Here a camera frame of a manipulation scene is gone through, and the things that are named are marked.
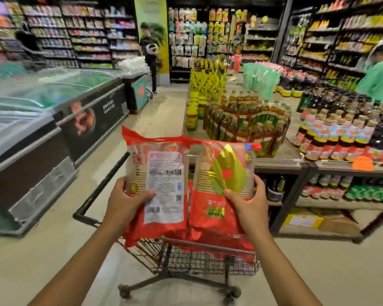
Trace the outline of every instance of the forearm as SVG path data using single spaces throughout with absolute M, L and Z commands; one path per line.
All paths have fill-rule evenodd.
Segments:
M 271 234 L 253 238 L 255 252 L 278 306 L 322 306 Z
M 29 303 L 29 306 L 78 306 L 117 240 L 113 228 L 102 225 L 67 264 Z

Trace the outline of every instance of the left hand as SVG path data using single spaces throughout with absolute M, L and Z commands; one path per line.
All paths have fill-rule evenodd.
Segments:
M 156 195 L 154 190 L 147 190 L 136 197 L 125 194 L 126 176 L 119 178 L 111 192 L 108 207 L 102 222 L 115 232 L 116 240 L 122 236 L 124 228 L 132 221 L 138 207 L 146 201 L 150 201 Z

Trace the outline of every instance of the barcode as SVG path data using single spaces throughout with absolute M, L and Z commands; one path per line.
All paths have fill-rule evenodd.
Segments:
M 148 207 L 147 208 L 147 213 L 152 213 L 152 214 L 159 214 L 160 213 L 160 207 Z

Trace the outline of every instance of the floor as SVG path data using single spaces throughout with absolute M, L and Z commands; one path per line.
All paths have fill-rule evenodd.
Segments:
M 143 136 L 181 134 L 187 86 L 158 88 L 159 95 L 138 116 L 123 124 Z M 117 128 L 81 165 L 77 179 L 23 239 L 0 237 L 0 306 L 26 305 L 62 268 L 94 228 L 72 219 L 72 213 L 126 151 Z M 122 167 L 99 195 L 87 215 L 101 220 Z M 301 239 L 276 239 L 296 270 L 325 305 L 383 305 L 383 226 L 362 245 Z M 115 244 L 108 254 L 85 306 L 114 305 L 222 305 L 217 289 L 178 280 L 166 280 L 122 300 L 117 286 L 151 277 L 146 268 Z M 236 305 L 276 305 L 261 270 L 255 276 L 232 276 L 242 289 Z

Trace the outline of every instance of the yellow box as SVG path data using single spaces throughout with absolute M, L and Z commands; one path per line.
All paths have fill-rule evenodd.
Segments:
M 308 228 L 319 228 L 324 219 L 307 208 L 292 208 L 284 224 L 291 226 L 306 226 Z

